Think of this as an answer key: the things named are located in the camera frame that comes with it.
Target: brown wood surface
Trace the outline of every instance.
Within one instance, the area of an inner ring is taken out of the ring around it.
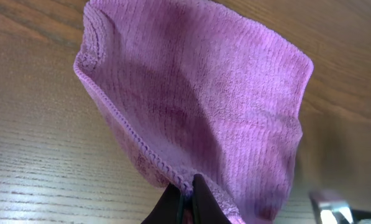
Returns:
[[[371,209],[371,0],[220,0],[315,65],[295,188],[277,223],[313,223],[306,191]],[[118,148],[72,64],[84,0],[0,0],[0,222],[140,223],[162,191]]]

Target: wooden surface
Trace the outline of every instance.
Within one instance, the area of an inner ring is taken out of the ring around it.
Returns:
[[[313,223],[313,187],[371,209],[371,0],[220,2],[315,65],[295,187],[277,223]],[[84,4],[0,0],[0,222],[140,223],[162,193],[131,166],[73,73]]]

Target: folded cloth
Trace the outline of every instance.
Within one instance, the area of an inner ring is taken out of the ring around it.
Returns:
[[[313,70],[294,45],[207,0],[92,0],[74,69],[135,168],[233,223],[270,223],[290,193]]]

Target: purple towel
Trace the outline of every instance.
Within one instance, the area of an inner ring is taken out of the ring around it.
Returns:
[[[74,68],[154,186],[204,175],[233,223],[270,223],[288,198],[311,60],[207,0],[92,0]]]

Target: towel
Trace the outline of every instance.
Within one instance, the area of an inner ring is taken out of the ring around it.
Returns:
[[[233,223],[289,196],[311,60],[207,0],[92,0],[74,70],[134,167],[192,195],[202,174]]]

